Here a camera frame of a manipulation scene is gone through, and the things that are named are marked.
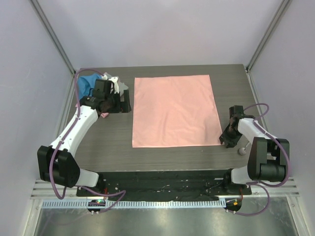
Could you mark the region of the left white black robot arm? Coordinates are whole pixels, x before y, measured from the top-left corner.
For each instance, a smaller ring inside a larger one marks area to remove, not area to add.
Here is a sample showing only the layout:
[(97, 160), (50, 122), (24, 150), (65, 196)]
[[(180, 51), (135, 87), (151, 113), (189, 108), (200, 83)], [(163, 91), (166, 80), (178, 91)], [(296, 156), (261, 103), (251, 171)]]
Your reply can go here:
[(100, 196), (105, 184), (96, 172), (84, 170), (75, 160), (76, 151), (90, 127), (105, 114), (129, 113), (129, 90), (118, 77), (97, 79), (88, 96), (77, 104), (76, 112), (63, 132), (49, 145), (37, 151), (40, 178), (72, 188), (86, 186)]

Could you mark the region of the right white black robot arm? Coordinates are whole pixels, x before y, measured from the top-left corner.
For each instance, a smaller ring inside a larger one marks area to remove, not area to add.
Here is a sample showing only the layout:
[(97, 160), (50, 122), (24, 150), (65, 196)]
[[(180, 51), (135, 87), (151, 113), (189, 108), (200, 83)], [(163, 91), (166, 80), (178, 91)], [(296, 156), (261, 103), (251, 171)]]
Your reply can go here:
[(247, 165), (224, 174), (222, 188), (227, 194), (234, 194), (240, 185), (280, 187), (290, 176), (289, 141), (270, 134), (245, 110), (239, 105), (229, 108), (229, 123), (219, 137), (226, 148), (235, 147), (243, 136), (251, 145)]

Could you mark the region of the pink satin napkin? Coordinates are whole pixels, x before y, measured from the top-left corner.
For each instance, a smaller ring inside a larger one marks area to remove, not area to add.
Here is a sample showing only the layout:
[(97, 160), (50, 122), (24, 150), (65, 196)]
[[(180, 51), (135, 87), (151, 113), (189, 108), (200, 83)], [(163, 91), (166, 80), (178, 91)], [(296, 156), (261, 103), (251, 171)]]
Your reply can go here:
[(221, 134), (209, 75), (135, 78), (133, 148), (218, 146)]

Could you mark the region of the spoon with wooden handle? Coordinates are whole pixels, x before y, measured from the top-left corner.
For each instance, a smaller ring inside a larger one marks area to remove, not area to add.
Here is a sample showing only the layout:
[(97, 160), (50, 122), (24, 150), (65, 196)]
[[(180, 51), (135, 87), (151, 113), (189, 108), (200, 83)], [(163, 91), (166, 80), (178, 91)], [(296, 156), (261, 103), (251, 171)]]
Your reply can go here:
[(238, 154), (239, 155), (242, 155), (242, 156), (244, 156), (244, 155), (246, 155), (246, 149), (247, 149), (247, 147), (250, 145), (250, 142), (247, 142), (246, 143), (246, 145), (244, 146), (244, 147), (240, 147), (239, 149), (238, 149)]

